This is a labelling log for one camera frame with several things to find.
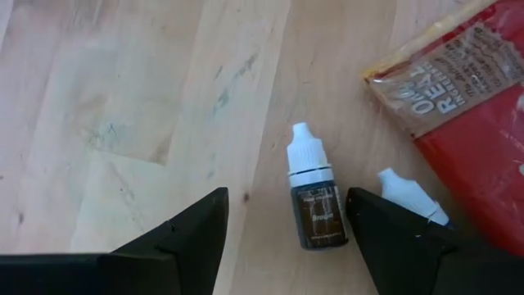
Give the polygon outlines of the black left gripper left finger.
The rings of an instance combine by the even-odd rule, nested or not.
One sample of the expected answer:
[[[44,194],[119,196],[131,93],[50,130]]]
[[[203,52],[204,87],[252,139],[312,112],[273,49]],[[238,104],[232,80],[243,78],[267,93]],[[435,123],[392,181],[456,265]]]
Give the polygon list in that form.
[[[0,255],[0,295],[212,295],[227,228],[217,188],[112,252]]]

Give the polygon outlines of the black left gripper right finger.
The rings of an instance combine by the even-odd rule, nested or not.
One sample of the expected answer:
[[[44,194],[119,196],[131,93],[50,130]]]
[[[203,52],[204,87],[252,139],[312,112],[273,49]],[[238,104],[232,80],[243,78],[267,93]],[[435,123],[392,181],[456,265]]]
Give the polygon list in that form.
[[[524,295],[524,257],[466,240],[363,188],[346,215],[379,295]]]

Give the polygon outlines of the blue ink dropper bottle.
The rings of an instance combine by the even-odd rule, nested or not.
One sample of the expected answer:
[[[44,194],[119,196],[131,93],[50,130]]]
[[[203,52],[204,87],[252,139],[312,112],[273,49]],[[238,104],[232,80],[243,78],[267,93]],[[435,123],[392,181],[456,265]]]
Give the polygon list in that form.
[[[377,176],[382,184],[382,198],[438,225],[449,224],[450,219],[440,204],[415,180],[402,178],[391,168],[379,172]]]

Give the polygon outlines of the brown ink dropper bottle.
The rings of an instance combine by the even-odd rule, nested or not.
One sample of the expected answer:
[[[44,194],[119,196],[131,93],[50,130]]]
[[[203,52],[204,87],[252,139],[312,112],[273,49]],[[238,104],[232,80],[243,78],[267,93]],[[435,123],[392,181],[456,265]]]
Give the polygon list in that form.
[[[288,179],[297,232],[308,251],[340,247],[347,243],[347,230],[338,187],[321,139],[309,126],[292,126],[287,146]]]

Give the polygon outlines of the far red snack packet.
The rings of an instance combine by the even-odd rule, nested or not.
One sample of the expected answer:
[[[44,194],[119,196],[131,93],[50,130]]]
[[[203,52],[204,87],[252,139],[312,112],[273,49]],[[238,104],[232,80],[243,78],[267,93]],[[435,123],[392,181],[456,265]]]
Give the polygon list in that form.
[[[524,256],[524,0],[470,0],[364,81],[478,229]]]

